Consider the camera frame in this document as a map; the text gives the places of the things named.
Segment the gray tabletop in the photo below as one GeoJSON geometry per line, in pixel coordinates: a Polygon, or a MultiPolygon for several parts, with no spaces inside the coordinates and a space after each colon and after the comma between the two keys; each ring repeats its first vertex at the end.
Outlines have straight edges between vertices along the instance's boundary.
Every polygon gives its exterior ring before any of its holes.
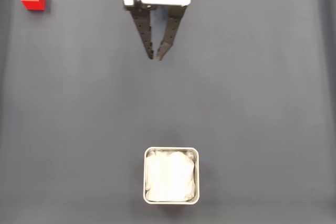
{"type": "Polygon", "coordinates": [[[335,223],[331,1],[193,0],[158,62],[122,0],[0,0],[0,223],[335,223]],[[144,202],[150,146],[196,205],[144,202]]]}

